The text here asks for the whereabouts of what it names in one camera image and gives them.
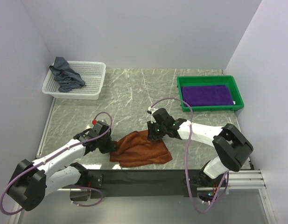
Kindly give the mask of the orange brown towel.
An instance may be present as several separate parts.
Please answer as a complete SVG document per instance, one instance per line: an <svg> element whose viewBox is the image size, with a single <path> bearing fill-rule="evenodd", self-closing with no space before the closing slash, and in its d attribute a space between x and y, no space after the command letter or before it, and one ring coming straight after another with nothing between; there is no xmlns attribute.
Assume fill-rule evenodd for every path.
<svg viewBox="0 0 288 224"><path fill-rule="evenodd" d="M172 160L163 140L149 141L147 130L131 132L113 143L117 150L110 153L110 162L118 162L125 168L165 164Z"/></svg>

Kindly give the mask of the purple towel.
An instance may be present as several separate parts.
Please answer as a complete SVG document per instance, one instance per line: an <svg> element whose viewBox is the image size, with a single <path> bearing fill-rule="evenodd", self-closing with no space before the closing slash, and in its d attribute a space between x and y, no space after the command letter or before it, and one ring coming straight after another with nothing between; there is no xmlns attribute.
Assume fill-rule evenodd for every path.
<svg viewBox="0 0 288 224"><path fill-rule="evenodd" d="M234 105L226 85L183 86L181 91L183 101L190 106Z"/></svg>

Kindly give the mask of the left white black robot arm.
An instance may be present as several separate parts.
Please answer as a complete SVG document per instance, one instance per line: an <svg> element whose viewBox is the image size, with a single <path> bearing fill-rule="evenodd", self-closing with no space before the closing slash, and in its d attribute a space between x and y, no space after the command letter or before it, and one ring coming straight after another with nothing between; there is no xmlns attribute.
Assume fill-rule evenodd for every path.
<svg viewBox="0 0 288 224"><path fill-rule="evenodd" d="M63 147L34 161L22 160L16 166L7 186L6 194L24 210L37 207L50 193L67 186L88 189L98 186L99 180L75 159L99 149L106 154L115 151L111 127L94 120L93 127L76 134Z"/></svg>

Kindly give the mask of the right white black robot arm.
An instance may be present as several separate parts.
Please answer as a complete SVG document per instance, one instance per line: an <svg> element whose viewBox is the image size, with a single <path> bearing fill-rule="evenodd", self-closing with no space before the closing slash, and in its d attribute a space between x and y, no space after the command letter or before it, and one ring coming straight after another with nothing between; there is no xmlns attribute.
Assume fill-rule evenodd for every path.
<svg viewBox="0 0 288 224"><path fill-rule="evenodd" d="M204 186L211 186L225 172L240 171L253 152L251 143L233 124L207 126L182 118L174 119L164 108L150 107L148 113L151 115L147 122L149 141L159 141L167 135L214 147L218 156L203 166L197 178Z"/></svg>

